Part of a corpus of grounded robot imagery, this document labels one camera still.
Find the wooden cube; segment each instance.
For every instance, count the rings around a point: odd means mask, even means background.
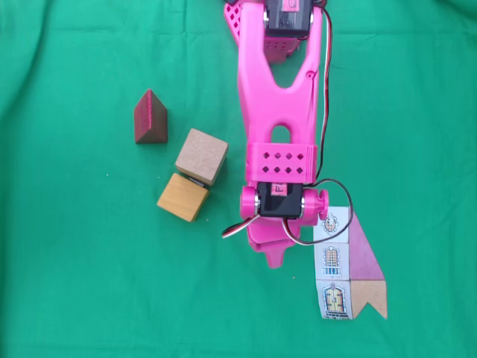
[[[209,190],[174,173],[157,206],[188,222],[193,222],[208,195]]]
[[[388,290],[384,280],[351,281],[353,318],[370,304],[384,318],[388,318]]]
[[[223,140],[192,128],[177,158],[177,170],[213,185],[228,150],[229,145]]]
[[[134,108],[134,138],[137,144],[167,143],[167,109],[151,89]]]

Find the pink triangular block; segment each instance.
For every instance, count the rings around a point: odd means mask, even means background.
[[[356,214],[350,224],[350,279],[385,279]]]

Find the black wire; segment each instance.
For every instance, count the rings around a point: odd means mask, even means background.
[[[327,237],[326,239],[322,239],[322,240],[315,240],[315,241],[310,241],[310,242],[306,242],[306,241],[303,241],[301,239],[298,239],[295,235],[293,235],[293,233],[290,231],[290,227],[288,226],[288,219],[285,219],[285,227],[288,231],[288,233],[290,235],[293,236],[293,238],[298,241],[300,244],[302,245],[305,245],[305,246],[311,246],[311,245],[315,245],[315,244],[318,244],[320,242],[325,242],[325,241],[328,241],[328,240],[331,240],[331,239],[334,239],[335,237],[337,236],[340,236],[350,225],[351,225],[351,221],[353,220],[353,216],[354,216],[354,213],[355,213],[355,210],[354,210],[354,206],[353,206],[353,200],[351,199],[351,194],[350,192],[348,191],[348,189],[342,184],[342,182],[340,182],[339,180],[336,180],[336,179],[331,179],[331,178],[326,178],[326,179],[321,179],[320,181],[316,182],[313,184],[313,187],[314,186],[319,186],[323,183],[328,183],[328,182],[331,182],[331,183],[336,183],[338,184],[343,190],[344,192],[346,193],[347,197],[348,197],[348,201],[350,203],[350,219],[348,220],[347,224],[344,225],[344,227],[341,229],[341,231],[339,231],[338,233],[336,233],[335,235],[333,236],[330,236],[330,237]]]
[[[329,54],[328,54],[328,61],[331,64],[331,56],[332,56],[332,47],[333,47],[333,27],[331,23],[331,16],[328,14],[328,11],[324,7],[321,7],[317,2],[315,4],[323,11],[323,13],[326,16],[326,19],[328,20],[329,23],[329,32],[330,34],[326,34],[329,36]],[[328,83],[325,84],[325,91],[326,91],[326,118],[324,119],[325,123],[323,124],[323,134],[322,134],[322,139],[321,139],[321,144],[320,144],[320,165],[318,166],[318,171],[316,173],[316,178],[315,180],[318,180],[320,177],[321,169],[323,169],[323,162],[324,162],[324,148],[325,148],[325,138],[326,138],[326,128],[328,127],[328,118],[329,118],[329,69],[328,73],[325,72],[325,78],[323,79],[324,81],[327,81]]]

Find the white wire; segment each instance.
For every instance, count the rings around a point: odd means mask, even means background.
[[[286,233],[286,236],[288,236],[288,238],[293,241],[295,244],[298,244],[298,245],[302,245],[302,246],[311,246],[311,244],[308,244],[308,243],[303,243],[303,242],[299,242],[297,241],[293,235],[290,235],[290,233],[288,232],[287,228],[286,228],[286,225],[285,225],[285,218],[282,219],[282,226],[283,226],[283,230],[285,231]]]
[[[222,239],[226,239],[227,237],[231,237],[232,235],[235,235],[236,233],[244,230],[248,225],[250,225],[251,223],[253,223],[255,220],[257,220],[258,218],[260,217],[260,215],[255,215],[253,218],[251,218],[247,224],[243,224],[241,226],[238,226],[237,228],[229,231],[228,233],[225,233],[222,235]]]

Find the illustrated block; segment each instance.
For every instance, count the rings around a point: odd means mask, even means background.
[[[319,220],[313,227],[313,240],[322,240],[338,233],[350,220],[349,207],[329,207],[328,216],[325,220]],[[327,240],[326,243],[349,242],[350,228],[347,228],[340,236]]]
[[[137,144],[167,143],[167,109],[148,89],[134,108],[134,139]]]
[[[350,280],[350,246],[347,243],[322,242],[315,245],[317,280]]]
[[[317,280],[316,287],[323,318],[353,319],[349,281]]]
[[[228,150],[226,142],[192,128],[177,158],[177,170],[213,185]]]
[[[157,206],[188,222],[193,222],[208,195],[209,190],[174,173]]]
[[[349,229],[351,280],[384,280],[385,277],[364,235],[358,216],[354,215]]]
[[[364,306],[370,304],[384,318],[388,317],[388,293],[386,281],[351,281],[353,317],[356,318]]]

